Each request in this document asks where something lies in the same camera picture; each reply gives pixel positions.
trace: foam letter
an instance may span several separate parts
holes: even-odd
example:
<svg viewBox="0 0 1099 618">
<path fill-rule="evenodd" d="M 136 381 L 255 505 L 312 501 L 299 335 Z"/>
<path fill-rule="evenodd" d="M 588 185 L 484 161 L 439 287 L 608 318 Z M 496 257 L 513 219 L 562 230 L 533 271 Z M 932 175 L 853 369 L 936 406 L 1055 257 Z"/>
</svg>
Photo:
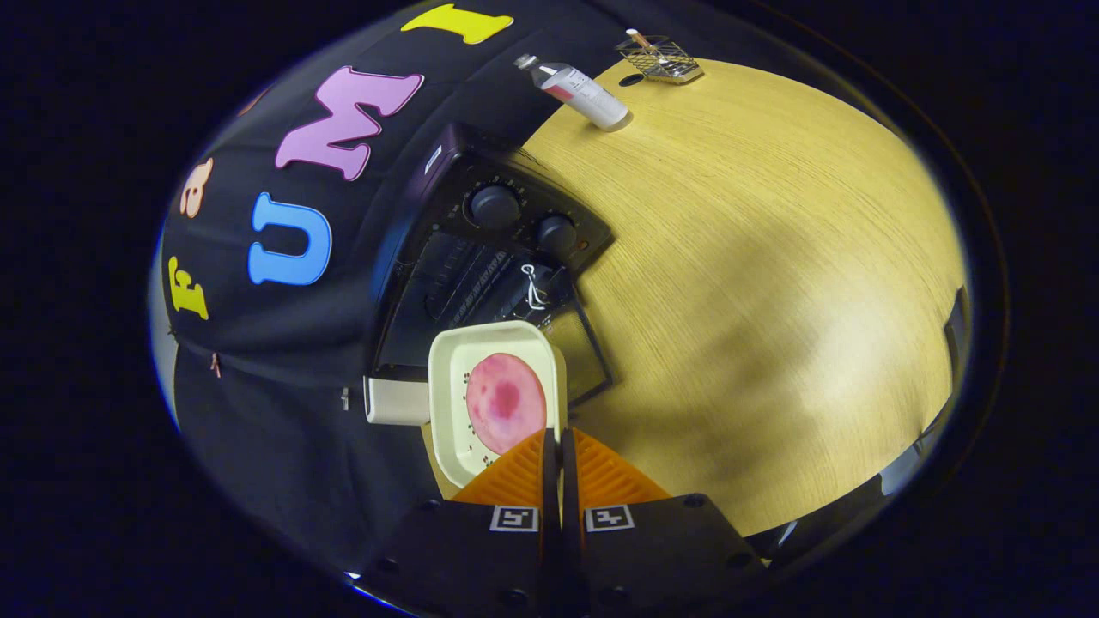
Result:
<svg viewBox="0 0 1099 618">
<path fill-rule="evenodd" d="M 287 133 L 275 154 L 275 167 L 303 161 L 335 167 L 343 172 L 344 180 L 358 178 L 370 158 L 370 146 L 359 144 L 344 148 L 335 145 L 381 133 L 381 126 L 358 106 L 370 106 L 381 115 L 392 115 L 404 107 L 421 84 L 422 75 L 391 77 L 341 67 L 317 89 L 317 100 L 332 115 Z"/>
<path fill-rule="evenodd" d="M 206 310 L 206 296 L 202 294 L 202 286 L 195 284 L 191 286 L 191 276 L 179 269 L 179 261 L 173 255 L 168 258 L 168 284 L 171 286 L 171 306 L 176 311 L 187 309 L 195 311 L 203 320 L 209 320 L 210 314 Z"/>
<path fill-rule="evenodd" d="M 184 184 L 184 192 L 179 196 L 179 212 L 191 219 L 195 219 L 195 216 L 199 213 L 199 209 L 202 208 L 206 184 L 210 179 L 211 172 L 213 172 L 213 157 L 208 158 L 206 163 L 199 164 L 191 170 L 187 183 Z"/>
<path fill-rule="evenodd" d="M 263 243 L 248 247 L 248 276 L 252 283 L 277 282 L 292 286 L 308 286 L 321 278 L 329 266 L 332 253 L 332 228 L 323 214 L 292 203 L 271 201 L 264 192 L 256 198 L 252 209 L 252 228 L 259 232 L 268 224 L 297 228 L 309 238 L 309 246 L 301 255 L 285 255 L 264 250 Z"/>
<path fill-rule="evenodd" d="M 415 27 L 434 27 L 460 34 L 463 43 L 476 45 L 488 41 L 514 21 L 508 15 L 493 18 L 455 9 L 454 4 L 443 4 L 417 15 L 412 21 L 401 26 L 401 32 L 408 32 Z"/>
</svg>

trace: oven knob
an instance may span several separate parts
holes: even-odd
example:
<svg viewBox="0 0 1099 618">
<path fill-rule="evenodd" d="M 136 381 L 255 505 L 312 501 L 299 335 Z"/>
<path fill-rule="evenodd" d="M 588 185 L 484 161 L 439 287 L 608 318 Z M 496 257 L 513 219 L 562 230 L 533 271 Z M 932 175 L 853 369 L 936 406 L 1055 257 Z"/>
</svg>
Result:
<svg viewBox="0 0 1099 618">
<path fill-rule="evenodd" d="M 492 185 L 474 194 L 469 202 L 474 222 L 487 230 L 502 230 L 519 220 L 519 200 L 507 187 Z"/>
<path fill-rule="evenodd" d="M 558 260 L 568 257 L 576 249 L 576 228 L 567 217 L 552 214 L 539 225 L 539 247 Z"/>
</svg>

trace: wire basket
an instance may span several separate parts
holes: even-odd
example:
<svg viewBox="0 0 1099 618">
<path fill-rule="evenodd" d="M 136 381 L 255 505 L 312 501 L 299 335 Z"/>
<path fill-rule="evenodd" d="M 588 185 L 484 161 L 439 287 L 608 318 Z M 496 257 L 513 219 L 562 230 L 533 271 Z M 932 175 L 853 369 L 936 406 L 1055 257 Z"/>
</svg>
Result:
<svg viewBox="0 0 1099 618">
<path fill-rule="evenodd" d="M 701 77 L 704 73 L 695 58 L 690 57 L 667 36 L 646 36 L 645 38 L 652 44 L 652 51 L 646 51 L 633 38 L 628 38 L 614 46 L 614 51 L 637 67 L 645 79 L 686 84 Z"/>
</svg>

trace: bottle label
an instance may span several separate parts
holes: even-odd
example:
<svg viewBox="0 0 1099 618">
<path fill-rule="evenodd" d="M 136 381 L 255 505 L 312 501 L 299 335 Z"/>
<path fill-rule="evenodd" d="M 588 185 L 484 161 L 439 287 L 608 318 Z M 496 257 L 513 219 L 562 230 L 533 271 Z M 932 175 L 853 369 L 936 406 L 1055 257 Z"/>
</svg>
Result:
<svg viewBox="0 0 1099 618">
<path fill-rule="evenodd" d="M 629 111 L 614 95 L 573 67 L 547 79 L 542 89 L 582 113 L 600 129 L 613 125 Z"/>
</svg>

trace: blue letter u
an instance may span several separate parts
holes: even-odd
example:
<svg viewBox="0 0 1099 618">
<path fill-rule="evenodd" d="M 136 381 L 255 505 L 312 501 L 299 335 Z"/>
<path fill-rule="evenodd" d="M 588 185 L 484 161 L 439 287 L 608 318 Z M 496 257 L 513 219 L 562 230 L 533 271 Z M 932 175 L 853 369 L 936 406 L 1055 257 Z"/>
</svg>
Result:
<svg viewBox="0 0 1099 618">
<path fill-rule="evenodd" d="M 248 249 L 248 276 L 252 283 L 278 282 L 292 286 L 308 286 L 321 278 L 329 266 L 332 253 L 332 228 L 323 214 L 292 203 L 271 201 L 263 192 L 252 209 L 252 228 L 259 232 L 268 223 L 297 228 L 309 236 L 309 247 L 301 255 L 285 255 L 264 250 L 263 243 L 252 243 Z"/>
</svg>

